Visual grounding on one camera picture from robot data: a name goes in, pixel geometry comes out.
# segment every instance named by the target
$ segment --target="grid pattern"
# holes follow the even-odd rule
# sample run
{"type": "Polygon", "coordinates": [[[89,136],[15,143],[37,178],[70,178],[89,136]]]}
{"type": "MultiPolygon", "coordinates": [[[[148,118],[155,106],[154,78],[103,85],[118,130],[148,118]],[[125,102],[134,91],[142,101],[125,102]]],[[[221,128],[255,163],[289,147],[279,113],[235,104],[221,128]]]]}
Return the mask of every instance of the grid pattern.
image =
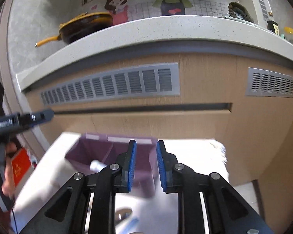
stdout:
{"type": "MultiPolygon", "coordinates": [[[[228,5],[224,3],[209,2],[203,0],[190,0],[193,7],[186,8],[187,15],[221,16],[228,15],[228,5]]],[[[138,3],[128,10],[128,21],[142,18],[161,16],[160,8],[154,8],[152,2],[138,3]]]]}

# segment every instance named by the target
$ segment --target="cartoon wall sticker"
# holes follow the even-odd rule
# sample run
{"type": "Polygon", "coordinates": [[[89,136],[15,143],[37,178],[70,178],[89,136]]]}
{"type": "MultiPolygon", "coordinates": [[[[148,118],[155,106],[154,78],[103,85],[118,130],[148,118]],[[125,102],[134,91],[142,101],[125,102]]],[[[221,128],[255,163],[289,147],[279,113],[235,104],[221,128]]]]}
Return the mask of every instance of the cartoon wall sticker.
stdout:
{"type": "Polygon", "coordinates": [[[185,15],[185,8],[192,8],[189,0],[156,0],[153,7],[160,8],[162,16],[185,15]]]}
{"type": "Polygon", "coordinates": [[[127,1],[128,0],[106,0],[104,8],[111,13],[114,26],[128,21],[128,6],[125,5],[127,1]]]}

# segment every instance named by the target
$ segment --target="blue gripper pad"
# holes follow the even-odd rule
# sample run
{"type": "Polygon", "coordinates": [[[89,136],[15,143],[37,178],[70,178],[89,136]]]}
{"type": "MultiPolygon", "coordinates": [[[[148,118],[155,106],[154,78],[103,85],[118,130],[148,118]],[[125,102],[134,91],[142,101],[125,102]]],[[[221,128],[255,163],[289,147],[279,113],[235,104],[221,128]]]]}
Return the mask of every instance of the blue gripper pad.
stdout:
{"type": "Polygon", "coordinates": [[[164,160],[163,160],[159,142],[157,142],[156,144],[156,156],[157,156],[158,171],[160,173],[161,186],[163,188],[163,192],[166,192],[166,189],[167,189],[166,170],[165,170],[164,160]]]}
{"type": "Polygon", "coordinates": [[[135,141],[132,147],[131,152],[131,159],[128,169],[128,191],[131,191],[132,185],[133,185],[133,176],[135,173],[136,168],[136,156],[137,156],[137,142],[135,141]]]}

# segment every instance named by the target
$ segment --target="metal screw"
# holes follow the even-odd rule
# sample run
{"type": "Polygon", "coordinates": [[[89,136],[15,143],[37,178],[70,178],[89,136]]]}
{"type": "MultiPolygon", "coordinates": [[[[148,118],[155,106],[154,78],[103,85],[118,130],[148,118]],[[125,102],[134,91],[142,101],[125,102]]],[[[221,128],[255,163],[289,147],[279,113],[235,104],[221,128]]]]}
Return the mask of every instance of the metal screw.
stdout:
{"type": "Polygon", "coordinates": [[[247,234],[258,234],[259,230],[255,230],[255,229],[249,229],[247,234]]]}
{"type": "Polygon", "coordinates": [[[80,180],[80,179],[82,179],[82,177],[83,177],[83,174],[82,173],[75,173],[74,174],[74,179],[75,180],[80,180]]]}
{"type": "Polygon", "coordinates": [[[117,163],[113,163],[110,165],[110,169],[113,171],[116,171],[119,168],[119,165],[117,163]]]}
{"type": "Polygon", "coordinates": [[[182,163],[176,163],[176,164],[175,164],[175,168],[176,168],[177,170],[183,170],[184,167],[185,167],[185,166],[184,166],[182,163]]]}
{"type": "Polygon", "coordinates": [[[218,173],[211,174],[212,179],[220,179],[220,175],[218,173]]]}

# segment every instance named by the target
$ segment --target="pan handle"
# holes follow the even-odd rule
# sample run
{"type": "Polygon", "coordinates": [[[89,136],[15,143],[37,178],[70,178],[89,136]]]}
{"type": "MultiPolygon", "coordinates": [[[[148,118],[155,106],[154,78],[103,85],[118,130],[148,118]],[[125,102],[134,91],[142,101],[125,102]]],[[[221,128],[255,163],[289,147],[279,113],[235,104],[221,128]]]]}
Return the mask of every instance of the pan handle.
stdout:
{"type": "Polygon", "coordinates": [[[42,46],[42,45],[44,45],[45,43],[48,43],[48,42],[50,42],[50,41],[58,41],[58,40],[61,40],[61,36],[60,36],[60,35],[58,35],[58,36],[52,36],[52,37],[48,37],[48,38],[46,38],[46,39],[44,39],[44,40],[38,41],[38,42],[36,43],[36,47],[40,47],[40,46],[42,46]]]}

